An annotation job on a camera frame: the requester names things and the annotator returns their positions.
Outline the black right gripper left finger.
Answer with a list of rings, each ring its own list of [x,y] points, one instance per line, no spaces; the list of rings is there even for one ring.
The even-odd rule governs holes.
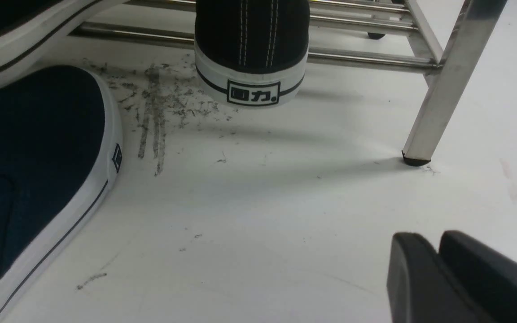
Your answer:
[[[386,280],[394,323],[491,323],[423,236],[392,237]]]

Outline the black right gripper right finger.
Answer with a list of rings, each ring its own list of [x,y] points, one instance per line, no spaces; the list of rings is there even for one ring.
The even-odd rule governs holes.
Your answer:
[[[517,262],[461,231],[445,231],[439,255],[497,323],[517,323]]]

